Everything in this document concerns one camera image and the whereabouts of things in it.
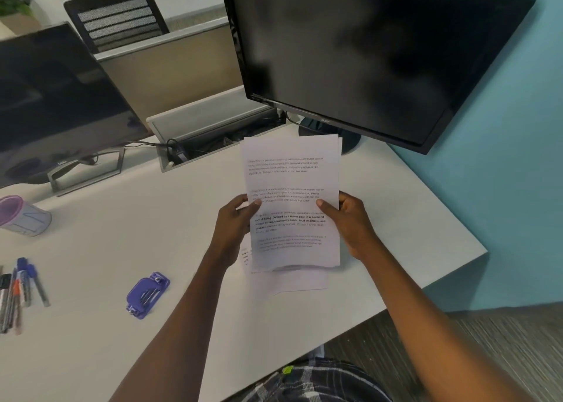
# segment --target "blue wall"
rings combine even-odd
[[[490,251],[426,289],[440,307],[563,301],[563,0],[538,0],[428,156],[396,151]]]

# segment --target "purple cup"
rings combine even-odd
[[[20,196],[0,198],[0,228],[37,236],[51,224],[51,213],[25,202]]]

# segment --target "mesh chair back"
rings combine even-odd
[[[93,54],[168,33],[154,0],[70,0],[64,6]]]

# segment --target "black monitor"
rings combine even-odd
[[[147,135],[68,24],[0,42],[0,187]]]
[[[225,0],[248,98],[426,154],[535,0]]]

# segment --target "hand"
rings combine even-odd
[[[262,201],[257,199],[249,206],[237,209],[246,201],[248,201],[248,196],[238,195],[222,207],[217,216],[215,231],[207,249],[206,258],[218,261],[225,269],[235,263],[240,243],[243,241],[244,235],[250,231],[250,219],[262,205]]]
[[[319,209],[325,213],[334,223],[338,232],[346,242],[352,257],[363,261],[373,250],[374,244],[381,245],[381,241],[373,230],[368,213],[365,212],[364,203],[350,196],[348,193],[340,192],[338,195],[340,210],[334,208],[325,200],[316,201]]]

